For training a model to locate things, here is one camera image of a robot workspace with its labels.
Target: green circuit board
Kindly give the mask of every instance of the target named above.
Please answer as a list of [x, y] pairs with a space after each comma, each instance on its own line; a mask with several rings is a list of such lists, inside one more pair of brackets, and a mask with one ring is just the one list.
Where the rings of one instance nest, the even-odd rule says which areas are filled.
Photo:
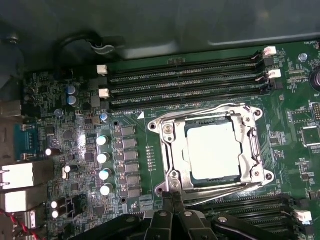
[[[272, 68], [280, 69], [282, 75], [276, 79], [278, 89], [261, 95], [219, 100], [212, 97], [212, 100], [204, 102], [120, 109], [108, 113], [105, 121], [100, 116], [107, 112], [108, 104], [99, 98], [99, 83], [106, 81], [108, 76], [97, 78], [96, 66], [69, 70], [62, 80], [55, 80], [52, 72], [27, 74], [24, 86], [34, 90], [33, 105], [39, 112], [36, 123], [38, 152], [43, 154], [48, 146], [60, 148], [62, 152], [54, 157], [56, 180], [49, 183], [49, 201], [78, 194], [87, 196], [86, 210], [76, 218], [52, 219], [48, 216], [49, 239], [54, 239], [58, 227], [65, 223], [73, 223], [75, 233], [79, 234], [121, 214], [160, 209], [162, 200], [154, 189], [164, 181], [162, 152], [159, 135], [148, 130], [148, 123], [169, 112], [209, 108], [224, 103], [246, 103], [263, 110], [263, 118], [257, 121], [262, 159], [265, 168], [275, 174], [275, 180], [266, 187], [238, 194], [234, 198], [279, 193], [309, 198], [311, 194], [313, 199], [309, 210], [316, 235], [308, 238], [320, 239], [320, 93], [309, 82], [311, 73], [320, 66], [319, 43], [306, 41], [275, 46], [277, 55], [274, 56]], [[170, 66], [177, 62], [228, 59], [252, 55], [261, 49], [264, 46], [163, 56], [110, 63], [107, 68], [110, 72], [117, 72]], [[299, 55], [303, 53], [307, 54], [305, 61], [299, 60]], [[139, 79], [132, 79], [131, 82], [138, 83]], [[77, 89], [76, 107], [67, 103], [67, 86]], [[135, 86], [132, 91], [139, 88], [146, 87]], [[57, 110], [62, 110], [63, 115], [57, 117]], [[128, 134], [120, 133], [125, 128]], [[105, 136], [107, 144], [97, 146], [99, 136]], [[127, 141], [134, 162], [139, 166], [138, 180], [135, 179], [138, 182], [131, 188], [127, 182], [121, 182], [121, 173], [117, 172], [121, 166], [115, 160], [116, 157], [121, 158], [117, 144], [123, 147], [124, 141]], [[104, 164], [98, 163], [97, 155], [100, 153], [108, 153], [110, 160]], [[79, 171], [71, 173], [67, 180], [61, 176], [61, 169], [66, 164], [79, 166]], [[113, 174], [102, 181], [99, 172], [106, 168]], [[105, 183], [113, 186], [108, 197], [100, 193]]]

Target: black cable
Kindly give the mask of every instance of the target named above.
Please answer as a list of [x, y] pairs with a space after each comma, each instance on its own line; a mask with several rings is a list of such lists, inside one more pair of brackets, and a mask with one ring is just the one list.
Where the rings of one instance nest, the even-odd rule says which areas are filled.
[[58, 41], [55, 42], [53, 45], [52, 51], [53, 51], [53, 67], [56, 73], [58, 73], [61, 69], [60, 67], [60, 57], [63, 49], [79, 40], [86, 40], [89, 42], [93, 47], [103, 47], [103, 39], [99, 34], [97, 34], [94, 31], [82, 31], [82, 32], [77, 32], [72, 35], [69, 35], [63, 39], [59, 39]]

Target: motherboard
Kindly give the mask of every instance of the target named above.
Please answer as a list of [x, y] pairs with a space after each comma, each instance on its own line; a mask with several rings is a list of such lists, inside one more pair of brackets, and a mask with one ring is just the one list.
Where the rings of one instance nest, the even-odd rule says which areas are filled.
[[208, 217], [218, 203], [243, 201], [242, 216], [246, 202], [306, 200], [296, 235], [320, 239], [319, 66], [305, 41], [27, 73], [14, 159], [53, 161], [48, 239], [161, 209], [172, 189]]

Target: red wire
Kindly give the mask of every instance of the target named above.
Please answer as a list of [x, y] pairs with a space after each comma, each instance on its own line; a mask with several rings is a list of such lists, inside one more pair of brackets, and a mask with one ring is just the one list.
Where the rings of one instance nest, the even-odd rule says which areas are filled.
[[27, 226], [23, 223], [23, 222], [20, 222], [15, 216], [14, 214], [12, 213], [9, 213], [9, 212], [6, 212], [4, 211], [3, 209], [0, 208], [0, 215], [5, 215], [6, 217], [10, 218], [12, 223], [16, 224], [16, 225], [19, 225], [20, 227], [22, 227], [22, 230], [25, 232], [25, 233], [29, 233], [31, 234], [36, 240], [41, 240], [42, 238], [39, 237], [33, 230], [27, 228]]

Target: cpu socket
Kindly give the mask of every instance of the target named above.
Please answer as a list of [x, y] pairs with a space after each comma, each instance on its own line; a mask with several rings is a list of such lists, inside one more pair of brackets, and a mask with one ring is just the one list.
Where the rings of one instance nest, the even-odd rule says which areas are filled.
[[155, 188], [180, 191], [187, 206], [243, 191], [274, 180], [261, 160], [256, 121], [259, 108], [245, 103], [167, 113], [149, 122], [159, 134], [165, 181]]

